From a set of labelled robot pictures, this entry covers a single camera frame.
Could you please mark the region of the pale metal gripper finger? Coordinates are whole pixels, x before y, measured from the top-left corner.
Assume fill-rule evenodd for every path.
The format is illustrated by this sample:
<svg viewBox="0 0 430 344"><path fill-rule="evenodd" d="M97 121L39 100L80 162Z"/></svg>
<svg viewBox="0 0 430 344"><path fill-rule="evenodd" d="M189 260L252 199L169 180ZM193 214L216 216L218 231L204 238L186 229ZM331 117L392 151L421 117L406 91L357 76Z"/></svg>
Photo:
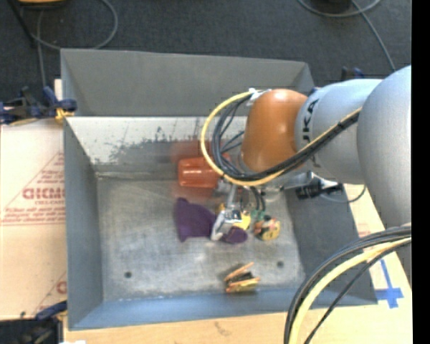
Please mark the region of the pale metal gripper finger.
<svg viewBox="0 0 430 344"><path fill-rule="evenodd" d="M225 210L220 211L214 225L211 230L210 240L211 241L219 241L223 237L223 231L221 230L223 224L225 222Z"/></svg>

